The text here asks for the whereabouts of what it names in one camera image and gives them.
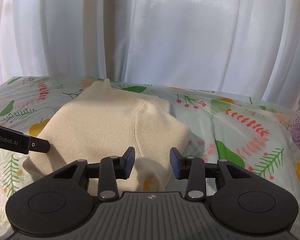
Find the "cream knit sweater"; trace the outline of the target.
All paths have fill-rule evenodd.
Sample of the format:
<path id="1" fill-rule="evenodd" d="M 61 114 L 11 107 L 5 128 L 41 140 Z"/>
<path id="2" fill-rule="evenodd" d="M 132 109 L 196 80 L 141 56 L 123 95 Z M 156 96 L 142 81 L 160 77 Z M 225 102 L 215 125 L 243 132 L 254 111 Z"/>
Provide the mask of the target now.
<path id="1" fill-rule="evenodd" d="M 120 191 L 164 191 L 172 175 L 170 150 L 185 150 L 190 129 L 170 114 L 170 103 L 153 95 L 114 89 L 109 80 L 96 81 L 62 106 L 39 137 L 49 141 L 48 153 L 30 152 L 23 168 L 46 176 L 85 159 L 98 163 L 108 156 L 135 150 L 130 177 Z"/>

